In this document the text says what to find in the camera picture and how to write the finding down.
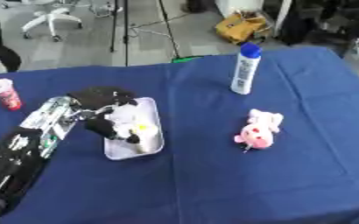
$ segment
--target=red cup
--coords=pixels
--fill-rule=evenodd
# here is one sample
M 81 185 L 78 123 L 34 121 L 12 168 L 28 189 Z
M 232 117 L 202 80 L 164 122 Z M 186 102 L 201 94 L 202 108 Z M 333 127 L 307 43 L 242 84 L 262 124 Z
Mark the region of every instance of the red cup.
M 10 110 L 17 110 L 22 106 L 22 102 L 18 97 L 18 93 L 13 87 L 12 80 L 0 80 L 0 101 L 6 108 Z

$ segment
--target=floor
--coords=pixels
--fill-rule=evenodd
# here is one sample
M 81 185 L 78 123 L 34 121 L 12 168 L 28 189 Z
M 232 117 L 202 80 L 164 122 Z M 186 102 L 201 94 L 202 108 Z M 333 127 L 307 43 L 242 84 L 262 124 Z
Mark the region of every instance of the floor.
M 94 0 L 97 6 L 108 0 Z M 215 55 L 237 53 L 238 46 L 219 38 L 214 26 L 222 20 L 219 11 L 211 5 L 207 12 L 186 14 L 180 10 L 185 0 L 163 0 L 173 30 L 173 36 L 179 47 L 181 57 L 191 55 Z M 88 0 L 80 0 L 72 15 L 83 21 L 84 28 L 77 25 L 59 22 L 56 25 L 63 41 L 53 43 L 46 25 L 32 30 L 32 39 L 24 39 L 21 26 L 33 19 L 36 7 L 12 4 L 7 10 L 0 4 L 0 21 L 2 22 L 5 44 L 18 52 L 23 60 L 20 70 L 37 70 L 56 67 L 77 66 L 124 66 L 123 13 L 119 14 L 116 28 L 116 51 L 109 52 L 111 36 L 111 17 L 95 17 L 88 10 Z M 150 65 L 169 62 L 173 56 L 171 41 L 167 36 L 151 32 L 166 33 L 165 24 L 152 22 L 162 21 L 158 0 L 132 0 L 130 4 L 130 25 L 140 26 L 143 31 L 130 31 L 130 65 Z M 277 41 L 262 45 L 263 49 L 286 47 Z M 358 63 L 352 53 L 346 57 L 347 62 L 358 71 Z

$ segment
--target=white tray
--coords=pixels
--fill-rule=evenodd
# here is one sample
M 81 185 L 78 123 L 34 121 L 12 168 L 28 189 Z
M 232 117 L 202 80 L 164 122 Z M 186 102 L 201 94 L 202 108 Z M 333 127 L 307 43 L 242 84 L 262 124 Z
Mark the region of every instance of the white tray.
M 127 158 L 136 158 L 151 155 L 160 152 L 163 149 L 165 140 L 163 138 L 162 127 L 160 125 L 158 108 L 152 98 L 137 98 L 137 110 L 140 111 L 144 118 L 149 119 L 158 127 L 158 134 L 148 143 L 149 149 L 141 151 L 135 144 L 126 143 L 121 140 L 104 139 L 104 153 L 112 160 L 122 160 Z M 114 121 L 113 114 L 106 115 L 106 119 Z

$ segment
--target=pink stuffed toy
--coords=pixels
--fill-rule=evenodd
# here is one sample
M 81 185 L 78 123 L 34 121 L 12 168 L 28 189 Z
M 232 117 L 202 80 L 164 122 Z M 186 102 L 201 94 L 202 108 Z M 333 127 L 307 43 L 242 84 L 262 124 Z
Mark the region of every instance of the pink stuffed toy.
M 238 144 L 247 144 L 244 152 L 251 148 L 266 149 L 273 144 L 272 133 L 279 133 L 278 126 L 282 121 L 281 114 L 252 109 L 249 114 L 249 124 L 241 130 L 240 135 L 234 137 L 234 141 Z

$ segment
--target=blue tablecloth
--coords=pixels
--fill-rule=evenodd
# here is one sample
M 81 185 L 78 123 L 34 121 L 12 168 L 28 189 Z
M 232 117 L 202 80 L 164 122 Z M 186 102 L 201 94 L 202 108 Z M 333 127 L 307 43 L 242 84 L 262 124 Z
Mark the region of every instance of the blue tablecloth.
M 214 56 L 0 75 L 25 102 L 14 112 L 0 106 L 0 136 L 46 99 L 95 85 L 154 98 L 165 135 L 159 154 L 115 162 L 102 139 L 78 125 L 0 223 L 298 223 L 343 215 L 359 223 L 359 76 L 324 48 L 264 52 L 243 96 L 229 90 L 235 63 Z M 243 154 L 233 136 L 250 109 L 285 120 L 269 150 Z

